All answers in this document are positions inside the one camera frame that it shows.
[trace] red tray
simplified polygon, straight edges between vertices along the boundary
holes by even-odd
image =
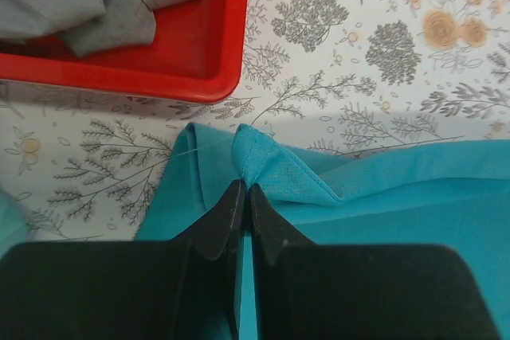
[[[0,78],[201,104],[237,86],[247,0],[198,0],[156,11],[155,41],[76,59],[55,37],[0,44]]]

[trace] white tablecloth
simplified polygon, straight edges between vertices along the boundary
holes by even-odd
[[[510,0],[249,0],[244,54],[218,105],[0,82],[0,185],[30,239],[132,238],[189,122],[355,157],[508,137]]]

